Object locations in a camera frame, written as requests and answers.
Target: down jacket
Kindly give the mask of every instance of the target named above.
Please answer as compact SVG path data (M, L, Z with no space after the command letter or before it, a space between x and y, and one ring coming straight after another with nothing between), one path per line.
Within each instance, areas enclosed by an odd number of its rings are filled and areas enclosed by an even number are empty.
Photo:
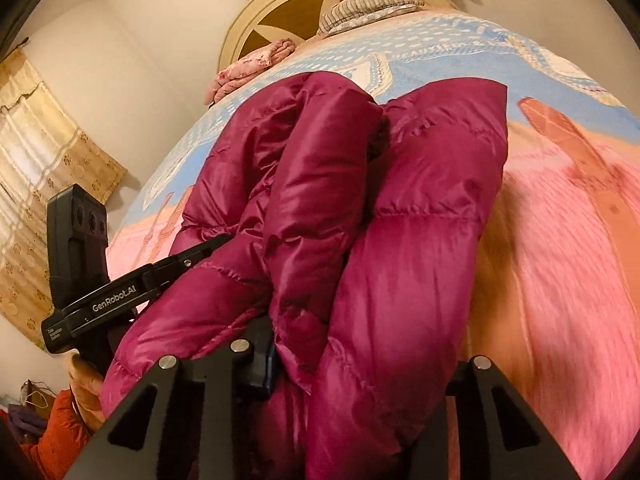
M127 332L105 414L163 355L205 356L268 313L286 373L252 410L254 468L392 475L456 366L506 137L506 88L477 78L385 105L327 72L252 96L206 160L172 252L234 238Z

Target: pink folded cloth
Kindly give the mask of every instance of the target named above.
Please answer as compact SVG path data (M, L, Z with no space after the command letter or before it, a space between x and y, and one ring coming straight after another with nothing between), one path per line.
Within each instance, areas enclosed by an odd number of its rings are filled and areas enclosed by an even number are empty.
M209 83L204 95L204 104L217 103L225 95L238 90L262 72L278 64L293 53L296 44L290 39L274 41L262 48L248 53L242 59L232 63Z

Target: beige curtain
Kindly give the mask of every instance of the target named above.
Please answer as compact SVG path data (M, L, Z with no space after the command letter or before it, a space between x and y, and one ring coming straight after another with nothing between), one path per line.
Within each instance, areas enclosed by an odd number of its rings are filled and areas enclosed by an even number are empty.
M64 113L21 50L0 64L0 313L41 348L40 323L52 312L47 201L80 184L104 203L125 173Z

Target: cream headboard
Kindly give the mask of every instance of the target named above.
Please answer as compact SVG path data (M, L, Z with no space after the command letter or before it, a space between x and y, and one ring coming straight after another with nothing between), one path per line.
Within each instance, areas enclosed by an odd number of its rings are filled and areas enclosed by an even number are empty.
M313 37L320 16L342 0L250 0L226 34L219 70L271 41L296 44ZM456 8L450 0L424 0L428 6Z

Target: orange jacket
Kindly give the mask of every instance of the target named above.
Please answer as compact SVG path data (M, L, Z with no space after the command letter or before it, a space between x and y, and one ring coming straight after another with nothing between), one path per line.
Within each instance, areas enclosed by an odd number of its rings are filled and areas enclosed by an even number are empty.
M90 438L73 407L71 390L63 390L56 397L47 429L38 443L20 447L45 480L62 480Z

